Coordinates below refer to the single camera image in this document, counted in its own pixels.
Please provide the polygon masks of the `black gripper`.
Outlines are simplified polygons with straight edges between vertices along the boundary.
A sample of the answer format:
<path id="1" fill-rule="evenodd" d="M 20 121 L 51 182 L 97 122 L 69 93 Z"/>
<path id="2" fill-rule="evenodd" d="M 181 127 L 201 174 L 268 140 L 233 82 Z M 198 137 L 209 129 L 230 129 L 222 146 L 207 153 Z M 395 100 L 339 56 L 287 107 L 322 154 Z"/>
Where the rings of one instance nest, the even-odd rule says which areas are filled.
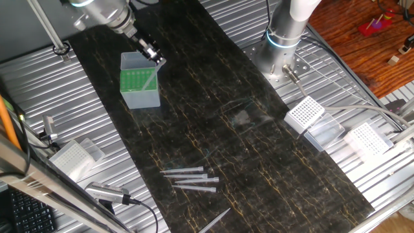
<path id="1" fill-rule="evenodd" d="M 138 51 L 146 58 L 154 59 L 157 65 L 163 65 L 166 59 L 161 55 L 157 42 L 148 34 L 136 32 L 131 40 L 135 43 Z"/>

